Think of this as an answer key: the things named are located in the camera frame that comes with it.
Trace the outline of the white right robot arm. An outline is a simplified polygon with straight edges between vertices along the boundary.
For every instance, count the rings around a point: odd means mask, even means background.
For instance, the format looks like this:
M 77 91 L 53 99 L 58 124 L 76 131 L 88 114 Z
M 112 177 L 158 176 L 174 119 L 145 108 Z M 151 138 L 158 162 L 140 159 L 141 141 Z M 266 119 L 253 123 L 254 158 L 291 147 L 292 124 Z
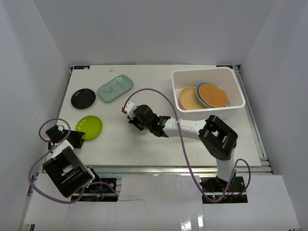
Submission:
M 136 106 L 131 102 L 122 112 L 128 115 L 128 122 L 138 130 L 146 129 L 156 137 L 172 138 L 182 135 L 201 141 L 216 159 L 218 188 L 228 192 L 235 186 L 231 171 L 238 135 L 219 117 L 211 115 L 206 120 L 179 120 L 170 116 L 157 116 L 149 106 Z

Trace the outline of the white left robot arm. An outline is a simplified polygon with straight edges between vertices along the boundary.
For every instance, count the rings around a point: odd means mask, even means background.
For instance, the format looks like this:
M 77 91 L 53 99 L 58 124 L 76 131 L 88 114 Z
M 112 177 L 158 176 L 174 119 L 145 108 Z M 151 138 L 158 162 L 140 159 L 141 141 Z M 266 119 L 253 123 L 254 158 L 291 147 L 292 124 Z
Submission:
M 74 152 L 82 147 L 85 133 L 69 131 L 58 125 L 45 133 L 50 139 L 48 149 L 53 151 L 51 158 L 43 163 L 43 169 L 59 192 L 66 198 L 85 186 L 91 192 L 97 192 L 102 186 L 102 180 L 92 168 L 85 166 Z

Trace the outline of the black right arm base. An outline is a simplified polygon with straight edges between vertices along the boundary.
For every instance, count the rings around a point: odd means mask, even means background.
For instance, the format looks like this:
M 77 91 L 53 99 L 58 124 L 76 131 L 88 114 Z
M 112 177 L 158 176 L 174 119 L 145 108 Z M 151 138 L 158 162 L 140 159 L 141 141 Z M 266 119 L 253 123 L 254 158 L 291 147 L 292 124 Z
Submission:
M 200 185 L 204 193 L 210 197 L 212 200 L 218 200 L 222 195 L 224 189 L 217 182 L 215 177 L 203 177 L 200 179 Z M 246 204 L 248 203 L 248 198 L 246 193 L 238 194 L 245 188 L 245 182 L 243 177 L 235 177 L 231 186 L 227 190 L 226 195 L 219 202 L 219 204 Z

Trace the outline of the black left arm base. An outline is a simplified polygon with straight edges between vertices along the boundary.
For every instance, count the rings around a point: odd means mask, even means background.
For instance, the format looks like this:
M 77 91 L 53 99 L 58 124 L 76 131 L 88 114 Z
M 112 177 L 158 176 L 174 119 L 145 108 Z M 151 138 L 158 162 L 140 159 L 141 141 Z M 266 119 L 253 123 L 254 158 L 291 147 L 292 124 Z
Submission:
M 113 191 L 116 192 L 117 179 L 100 178 L 96 181 L 99 184 L 87 187 L 79 202 L 116 202 L 118 196 Z

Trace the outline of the tan round plate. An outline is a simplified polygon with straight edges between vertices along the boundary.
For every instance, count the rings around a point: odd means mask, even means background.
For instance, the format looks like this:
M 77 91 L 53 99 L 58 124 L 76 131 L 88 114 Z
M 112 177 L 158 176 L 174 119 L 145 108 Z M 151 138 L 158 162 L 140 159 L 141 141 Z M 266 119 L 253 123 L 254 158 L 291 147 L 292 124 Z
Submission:
M 196 87 L 186 87 L 180 92 L 180 100 L 186 110 L 201 110 L 206 107 L 198 100 Z

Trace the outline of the woven wicker round plate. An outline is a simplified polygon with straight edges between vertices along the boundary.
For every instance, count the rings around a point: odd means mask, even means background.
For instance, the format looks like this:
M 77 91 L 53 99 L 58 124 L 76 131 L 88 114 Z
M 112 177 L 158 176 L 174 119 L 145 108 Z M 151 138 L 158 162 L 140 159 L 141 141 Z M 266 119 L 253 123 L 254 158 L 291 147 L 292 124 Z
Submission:
M 199 89 L 199 93 L 201 98 L 212 108 L 225 107 L 228 104 L 227 94 L 217 85 L 203 84 Z

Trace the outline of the blue round plate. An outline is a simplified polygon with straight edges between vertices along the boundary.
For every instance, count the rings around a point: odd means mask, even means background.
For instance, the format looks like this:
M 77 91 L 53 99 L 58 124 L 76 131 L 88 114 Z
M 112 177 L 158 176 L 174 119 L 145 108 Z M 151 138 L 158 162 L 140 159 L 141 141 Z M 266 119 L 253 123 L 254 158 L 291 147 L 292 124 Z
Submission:
M 212 106 L 210 106 L 209 104 L 207 104 L 200 96 L 200 93 L 199 93 L 199 89 L 200 87 L 203 85 L 203 84 L 207 84 L 207 82 L 201 82 L 199 83 L 197 86 L 196 86 L 196 95 L 197 95 L 197 98 L 198 100 L 204 105 L 206 106 L 207 108 L 212 108 Z

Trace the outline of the lime green round plate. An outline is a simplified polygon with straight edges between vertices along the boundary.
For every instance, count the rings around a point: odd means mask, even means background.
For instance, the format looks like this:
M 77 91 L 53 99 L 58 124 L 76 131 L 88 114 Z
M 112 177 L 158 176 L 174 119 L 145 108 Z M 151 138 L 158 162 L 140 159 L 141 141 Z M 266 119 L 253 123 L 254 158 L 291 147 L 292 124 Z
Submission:
M 83 132 L 82 139 L 89 141 L 97 138 L 103 130 L 103 122 L 94 115 L 81 118 L 75 127 L 76 131 Z

